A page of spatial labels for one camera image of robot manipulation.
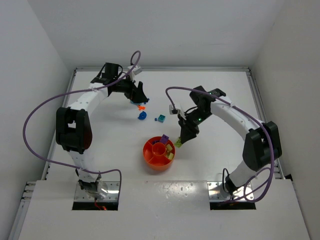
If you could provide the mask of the lime green purple lego brick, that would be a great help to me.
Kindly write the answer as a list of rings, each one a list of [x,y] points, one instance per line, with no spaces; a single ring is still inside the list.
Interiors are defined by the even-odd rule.
[[[181,138],[179,137],[176,142],[174,143],[174,146],[177,148],[180,148],[182,146]]]

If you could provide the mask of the teal long lego brick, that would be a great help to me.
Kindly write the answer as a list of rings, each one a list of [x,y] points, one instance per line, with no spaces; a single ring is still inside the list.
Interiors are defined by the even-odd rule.
[[[136,102],[133,102],[133,101],[130,101],[131,104],[133,105],[141,105],[142,103],[136,103]]]

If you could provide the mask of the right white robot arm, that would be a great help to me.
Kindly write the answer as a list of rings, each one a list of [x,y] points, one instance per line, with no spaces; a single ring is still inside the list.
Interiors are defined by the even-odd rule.
[[[238,111],[226,93],[215,88],[204,94],[202,86],[195,87],[189,94],[195,104],[191,112],[171,109],[178,116],[181,127],[180,143],[184,144],[197,137],[199,125],[211,115],[215,115],[233,128],[244,140],[242,161],[237,168],[225,177],[224,189],[232,194],[242,187],[264,166],[282,155],[282,146],[278,126],[273,122],[252,120]]]

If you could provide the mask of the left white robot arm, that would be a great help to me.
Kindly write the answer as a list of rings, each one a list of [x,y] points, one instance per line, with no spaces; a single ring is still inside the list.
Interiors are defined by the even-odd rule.
[[[134,104],[147,103],[143,83],[135,83],[135,76],[142,70],[131,65],[129,72],[115,63],[105,63],[89,84],[88,91],[67,107],[56,111],[55,137],[58,145],[69,153],[77,167],[80,188],[94,198],[102,194],[101,173],[94,169],[89,147],[93,140],[90,115],[113,92],[123,93]]]

